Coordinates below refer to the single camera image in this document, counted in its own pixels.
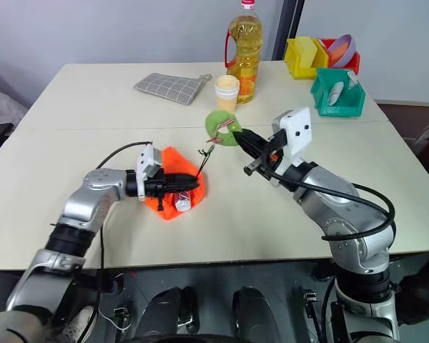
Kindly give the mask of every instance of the orange bag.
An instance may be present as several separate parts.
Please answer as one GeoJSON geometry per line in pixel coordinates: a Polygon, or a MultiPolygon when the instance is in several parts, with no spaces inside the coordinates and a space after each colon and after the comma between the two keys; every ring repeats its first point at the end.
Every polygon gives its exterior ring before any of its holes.
{"type": "MultiPolygon", "coordinates": [[[[162,167],[164,168],[165,174],[183,173],[195,176],[199,170],[199,167],[187,161],[173,146],[169,146],[162,151],[162,167]]],[[[205,195],[204,177],[202,173],[197,177],[197,181],[199,182],[199,186],[196,189],[189,191],[191,194],[191,209],[196,207],[205,195]]],[[[157,205],[159,204],[157,198],[147,197],[145,204],[156,211],[156,213],[158,213],[158,215],[163,219],[170,220],[184,213],[177,211],[174,206],[175,197],[176,194],[164,195],[164,200],[162,202],[164,205],[164,211],[157,211],[157,205]]]]}

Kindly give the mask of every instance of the oven mitt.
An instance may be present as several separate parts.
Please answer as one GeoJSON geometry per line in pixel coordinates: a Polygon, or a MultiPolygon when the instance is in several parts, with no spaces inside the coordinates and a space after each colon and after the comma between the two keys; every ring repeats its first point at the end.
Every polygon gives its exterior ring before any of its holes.
{"type": "Polygon", "coordinates": [[[190,105],[203,84],[211,78],[211,74],[200,75],[198,79],[190,79],[152,73],[139,81],[134,88],[180,104],[190,105]]]}

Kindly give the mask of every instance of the plastic bottle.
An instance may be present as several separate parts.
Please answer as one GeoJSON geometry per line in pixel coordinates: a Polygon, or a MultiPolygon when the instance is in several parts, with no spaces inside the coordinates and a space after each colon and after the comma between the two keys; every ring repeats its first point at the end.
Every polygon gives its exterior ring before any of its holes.
{"type": "Polygon", "coordinates": [[[257,68],[262,46],[262,24],[254,12],[255,0],[242,0],[242,13],[235,18],[227,30],[225,44],[225,66],[229,75],[240,81],[237,103],[249,102],[254,96],[257,68]],[[237,53],[227,61],[227,42],[229,37],[235,40],[237,53]]]}

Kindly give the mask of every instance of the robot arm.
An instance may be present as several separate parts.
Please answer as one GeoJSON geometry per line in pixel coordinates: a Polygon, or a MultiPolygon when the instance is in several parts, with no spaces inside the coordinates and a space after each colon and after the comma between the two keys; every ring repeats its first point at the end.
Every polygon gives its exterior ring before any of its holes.
{"type": "Polygon", "coordinates": [[[188,174],[165,174],[160,151],[147,145],[137,170],[95,169],[66,201],[44,249],[38,250],[0,313],[0,342],[33,343],[46,328],[75,283],[88,248],[109,209],[127,197],[157,197],[199,186],[188,174]]]}
{"type": "Polygon", "coordinates": [[[339,342],[353,342],[364,336],[399,339],[388,271],[388,247],[394,231],[389,226],[367,235],[385,222],[384,210],[315,190],[323,187],[359,196],[350,182],[302,159],[311,142],[308,108],[285,112],[272,127],[274,135],[269,141],[247,129],[234,133],[239,145],[255,159],[244,171],[248,175],[259,172],[274,186],[288,189],[325,236],[332,237],[328,240],[337,265],[337,302],[332,306],[334,338],[339,342]],[[359,233],[366,235],[357,239],[347,236],[359,233]]]}

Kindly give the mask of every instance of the white table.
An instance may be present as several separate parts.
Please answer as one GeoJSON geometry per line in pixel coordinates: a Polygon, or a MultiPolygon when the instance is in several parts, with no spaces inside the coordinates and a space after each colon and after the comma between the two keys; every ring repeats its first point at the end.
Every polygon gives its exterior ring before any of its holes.
{"type": "MultiPolygon", "coordinates": [[[[206,65],[192,64],[199,74],[204,73],[202,67],[206,65]]],[[[88,101],[80,100],[93,98],[97,91],[94,85],[98,78],[94,77],[93,69],[102,77],[108,73],[115,75],[116,69],[124,78],[135,69],[139,75],[152,71],[181,74],[182,66],[189,70],[187,64],[176,66],[173,72],[167,64],[159,69],[156,64],[71,65],[62,69],[32,107],[23,125],[0,150],[0,269],[27,267],[34,252],[45,245],[52,230],[49,224],[56,221],[66,198],[81,184],[83,176],[118,146],[151,139],[160,149],[172,145],[195,164],[201,162],[202,156],[197,150],[207,147],[204,142],[207,135],[201,126],[212,105],[200,99],[214,101],[209,95],[211,89],[202,91],[193,105],[178,107],[130,90],[130,84],[133,86],[136,79],[131,78],[131,83],[124,82],[129,88],[117,89],[111,99],[105,99],[108,98],[106,93],[99,97],[99,101],[109,102],[110,106],[116,99],[119,107],[111,118],[103,111],[99,115],[102,124],[95,120],[97,114],[85,111],[83,106],[87,106],[88,101]],[[72,70],[79,78],[71,75],[73,84],[65,81],[64,90],[60,81],[67,70],[72,70]],[[91,75],[90,87],[84,78],[86,74],[91,75]],[[84,91],[75,96],[72,89],[83,83],[84,91]],[[64,101],[57,101],[57,94],[64,101]],[[154,112],[142,121],[148,123],[142,128],[127,127],[124,113],[134,112],[131,108],[135,105],[122,100],[133,96],[141,99],[137,100],[137,120],[130,117],[136,125],[140,123],[140,101],[147,105],[148,111],[154,112]],[[48,99],[53,99],[53,106],[48,99]],[[72,112],[66,113],[66,120],[59,118],[60,106],[72,102],[80,103],[83,109],[73,107],[72,112]],[[189,117],[195,120],[204,106],[206,111],[200,114],[199,122],[191,125],[189,117]],[[169,108],[179,109],[179,114],[169,108]],[[186,127],[168,125],[174,116],[184,115],[185,111],[188,113],[188,118],[184,119],[186,127]],[[151,127],[160,122],[162,125],[151,127]]],[[[282,65],[263,63],[261,70],[270,70],[279,79],[282,65]]],[[[289,79],[288,93],[309,91],[311,82],[298,83],[289,75],[285,76],[289,79]]],[[[104,83],[109,84],[109,81],[105,79],[104,83]]],[[[267,113],[262,118],[256,107],[262,107],[263,103],[275,104],[275,110],[281,111],[277,108],[282,106],[278,105],[282,100],[265,98],[265,94],[271,96],[271,93],[268,85],[263,83],[262,87],[255,102],[241,108],[240,121],[251,125],[262,121],[250,129],[266,137],[272,133],[273,115],[267,113]]],[[[283,101],[296,103],[292,95],[283,101]]],[[[312,104],[307,98],[306,105],[312,104]]],[[[307,151],[307,160],[316,161],[352,182],[378,189],[393,201],[398,235],[392,253],[428,251],[429,176],[393,126],[384,120],[379,108],[374,104],[367,106],[359,119],[332,120],[314,116],[313,143],[307,151]]],[[[138,147],[123,151],[107,166],[133,168],[138,152],[138,147]]],[[[207,197],[198,207],[169,222],[136,199],[116,204],[104,228],[106,267],[329,257],[329,246],[320,239],[319,227],[304,215],[289,192],[282,187],[272,187],[258,174],[247,177],[243,173],[243,166],[250,162],[251,158],[238,147],[217,146],[204,171],[207,197]]],[[[98,238],[88,251],[87,267],[99,266],[98,238]]]]}

